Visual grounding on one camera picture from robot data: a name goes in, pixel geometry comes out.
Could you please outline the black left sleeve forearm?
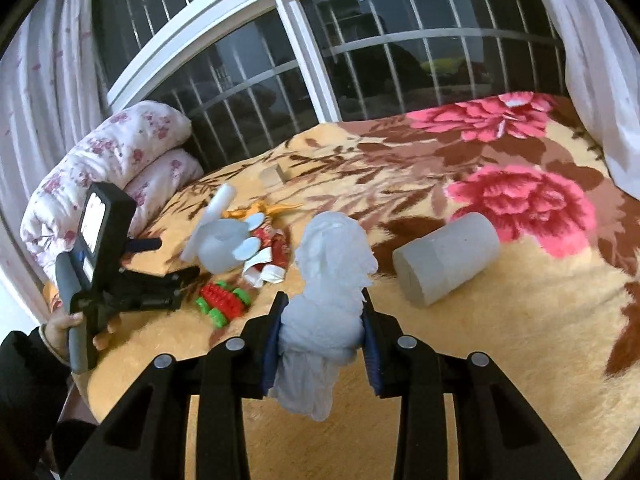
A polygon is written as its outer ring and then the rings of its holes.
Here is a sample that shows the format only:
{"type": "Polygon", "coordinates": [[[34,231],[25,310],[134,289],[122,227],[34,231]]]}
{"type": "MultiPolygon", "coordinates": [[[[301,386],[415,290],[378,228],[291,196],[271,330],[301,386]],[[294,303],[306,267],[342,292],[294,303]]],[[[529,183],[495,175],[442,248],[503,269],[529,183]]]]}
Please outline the black left sleeve forearm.
{"type": "Polygon", "coordinates": [[[70,367],[42,328],[14,330],[1,344],[1,477],[63,477],[96,431],[81,419],[60,419],[70,367]]]}

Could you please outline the person's left hand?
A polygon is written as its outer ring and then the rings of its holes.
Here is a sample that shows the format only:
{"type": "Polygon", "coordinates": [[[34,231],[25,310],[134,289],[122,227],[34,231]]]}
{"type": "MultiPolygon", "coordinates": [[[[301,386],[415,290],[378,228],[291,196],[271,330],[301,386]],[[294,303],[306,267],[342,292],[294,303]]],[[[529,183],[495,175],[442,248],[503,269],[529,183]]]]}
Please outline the person's left hand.
{"type": "MultiPolygon", "coordinates": [[[[61,361],[67,362],[70,356],[68,333],[72,328],[81,326],[84,319],[84,315],[81,312],[68,314],[63,308],[59,308],[51,315],[50,320],[40,327],[44,344],[61,361]]],[[[120,315],[115,314],[112,316],[107,322],[106,329],[93,338],[93,347],[98,351],[105,350],[121,325],[122,319],[120,315]]]]}

